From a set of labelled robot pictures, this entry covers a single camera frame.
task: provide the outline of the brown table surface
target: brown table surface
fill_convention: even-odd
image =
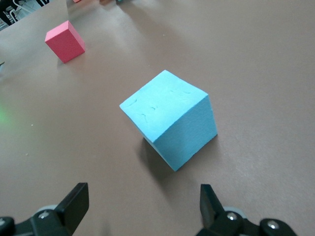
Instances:
[[[0,32],[0,215],[88,182],[77,236],[193,236],[201,183],[258,224],[315,234],[315,1],[54,0]],[[69,19],[86,52],[44,43]],[[209,93],[219,135],[178,172],[119,104],[167,69]]]

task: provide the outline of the cube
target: cube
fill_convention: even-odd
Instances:
[[[70,21],[48,31],[45,43],[63,63],[85,52],[85,43]]]
[[[174,171],[218,134],[208,94],[166,70],[120,108]]]

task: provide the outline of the foam cube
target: foam cube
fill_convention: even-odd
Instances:
[[[63,63],[85,52],[85,43],[70,21],[48,31],[45,43]]]
[[[208,94],[166,70],[120,108],[174,171],[217,135]]]

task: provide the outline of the red foam block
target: red foam block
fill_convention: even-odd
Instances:
[[[85,43],[70,21],[48,31],[45,43],[63,63],[85,52]]]

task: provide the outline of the screw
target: screw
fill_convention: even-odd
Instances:
[[[39,218],[39,219],[44,219],[44,218],[46,218],[48,215],[49,215],[49,212],[44,211],[43,213],[41,213],[41,214],[38,216],[38,218]]]
[[[268,221],[268,222],[267,222],[267,225],[268,225],[271,229],[273,229],[273,230],[277,230],[277,229],[279,228],[279,225],[278,225],[277,222],[274,221],[274,220]]]
[[[236,219],[237,219],[236,214],[233,213],[233,212],[229,212],[229,213],[227,214],[227,217],[228,217],[230,220],[236,220]]]
[[[0,227],[4,224],[5,224],[5,221],[2,218],[0,218]]]

